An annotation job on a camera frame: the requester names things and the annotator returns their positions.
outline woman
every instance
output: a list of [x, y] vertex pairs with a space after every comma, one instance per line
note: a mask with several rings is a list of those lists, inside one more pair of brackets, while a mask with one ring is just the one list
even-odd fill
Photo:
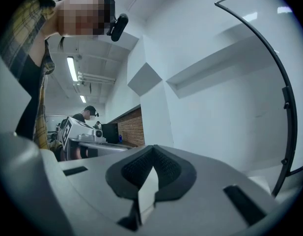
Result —
[[115, 21], [114, 0], [25, 0], [13, 14], [0, 40], [0, 55], [31, 101], [16, 129], [18, 135], [34, 139], [40, 148], [47, 144], [44, 91], [55, 65], [48, 43], [50, 36], [101, 35]]

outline black cap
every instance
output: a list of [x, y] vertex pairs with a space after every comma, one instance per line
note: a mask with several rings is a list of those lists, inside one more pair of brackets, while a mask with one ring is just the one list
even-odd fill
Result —
[[96, 109], [93, 106], [88, 106], [85, 108], [85, 110], [89, 110], [91, 116], [94, 116], [96, 114]]

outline black tank top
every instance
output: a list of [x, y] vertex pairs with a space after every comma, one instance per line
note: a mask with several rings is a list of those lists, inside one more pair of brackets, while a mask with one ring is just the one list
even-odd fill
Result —
[[28, 56], [23, 71], [21, 73], [19, 83], [31, 96], [31, 101], [27, 105], [16, 128], [19, 136], [33, 139], [34, 124], [38, 113], [39, 99], [39, 81], [41, 68], [37, 66]]

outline fluorescent light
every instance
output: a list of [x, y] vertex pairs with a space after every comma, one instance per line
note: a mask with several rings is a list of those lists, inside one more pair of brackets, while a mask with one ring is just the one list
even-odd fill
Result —
[[86, 100], [85, 100], [85, 98], [84, 98], [83, 95], [81, 95], [81, 99], [82, 99], [82, 102], [83, 102], [83, 103], [86, 103]]
[[257, 12], [251, 13], [243, 17], [246, 21], [250, 22], [252, 20], [255, 20], [257, 18]]
[[291, 8], [288, 6], [283, 6], [283, 7], [278, 7], [277, 13], [288, 13], [288, 12], [292, 12]]
[[67, 57], [67, 63], [69, 67], [69, 71], [71, 72], [73, 81], [78, 81], [74, 66], [74, 58], [73, 57]]

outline black slot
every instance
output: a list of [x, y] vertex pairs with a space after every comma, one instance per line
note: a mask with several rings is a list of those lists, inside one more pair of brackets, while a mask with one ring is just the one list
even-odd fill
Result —
[[238, 186], [231, 185], [224, 188], [223, 191], [250, 226], [266, 216]]
[[88, 169], [86, 167], [81, 166], [81, 167], [65, 170], [63, 172], [64, 172], [65, 176], [70, 176], [70, 175], [78, 174], [80, 172], [84, 172], [84, 171], [87, 171], [87, 170]]

